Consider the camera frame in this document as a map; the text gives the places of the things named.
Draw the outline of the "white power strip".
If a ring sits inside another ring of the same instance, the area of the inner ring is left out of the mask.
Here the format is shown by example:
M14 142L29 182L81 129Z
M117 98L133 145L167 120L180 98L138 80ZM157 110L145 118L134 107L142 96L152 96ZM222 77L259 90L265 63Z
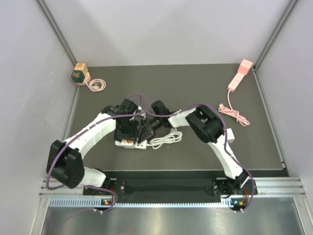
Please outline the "white power strip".
M139 149L139 150L147 149L147 141L137 143L137 142L130 141L130 140L122 140L122 141L115 141L115 145L118 147L123 147L127 149Z

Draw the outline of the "white tiger cube plug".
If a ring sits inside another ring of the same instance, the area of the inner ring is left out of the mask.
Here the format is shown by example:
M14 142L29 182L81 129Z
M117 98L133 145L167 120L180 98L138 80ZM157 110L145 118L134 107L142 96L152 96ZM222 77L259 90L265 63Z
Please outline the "white tiger cube plug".
M135 143L132 140L122 140L121 146L124 148L134 148Z

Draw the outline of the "green wooden hexagon socket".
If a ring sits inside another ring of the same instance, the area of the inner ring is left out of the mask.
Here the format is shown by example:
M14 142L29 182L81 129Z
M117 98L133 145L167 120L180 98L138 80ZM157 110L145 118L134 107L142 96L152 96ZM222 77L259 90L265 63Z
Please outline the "green wooden hexagon socket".
M91 76L85 63L77 63L71 74L72 80L78 85L85 85L90 82Z

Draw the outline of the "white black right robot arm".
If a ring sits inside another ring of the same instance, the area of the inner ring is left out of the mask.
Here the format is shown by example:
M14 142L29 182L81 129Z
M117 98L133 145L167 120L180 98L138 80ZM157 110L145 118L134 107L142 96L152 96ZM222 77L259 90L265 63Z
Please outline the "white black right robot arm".
M179 127L191 127L196 136L205 144L208 144L220 161L225 180L216 180L214 187L217 195L223 198L239 194L244 191L247 183L251 183L251 193L256 192L256 184L251 173L239 163L228 143L228 131L224 120L206 105L198 105L195 108L170 112L160 100L152 104L154 111L152 118L144 118L140 122L138 143L149 141L161 141L155 137L156 129L177 129Z

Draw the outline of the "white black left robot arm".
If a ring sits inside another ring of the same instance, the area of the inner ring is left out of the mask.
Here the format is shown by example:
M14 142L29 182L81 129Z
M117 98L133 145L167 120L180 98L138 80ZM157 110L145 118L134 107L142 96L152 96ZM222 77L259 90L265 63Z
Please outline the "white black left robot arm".
M128 132L134 129L132 119L138 113L138 106L129 99L121 105L105 107L96 118L76 135L64 140L54 141L50 146L46 167L47 182L53 177L63 186L92 186L100 194L110 191L111 183L99 169L85 167L83 158L106 135L119 130Z

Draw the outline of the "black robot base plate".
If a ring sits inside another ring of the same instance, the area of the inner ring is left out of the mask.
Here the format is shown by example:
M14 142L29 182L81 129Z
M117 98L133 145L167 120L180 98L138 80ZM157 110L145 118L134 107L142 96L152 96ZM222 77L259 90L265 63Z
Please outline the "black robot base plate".
M222 170L107 171L107 189L119 203L211 203L224 196L246 198L258 193L248 180L242 188L231 185Z

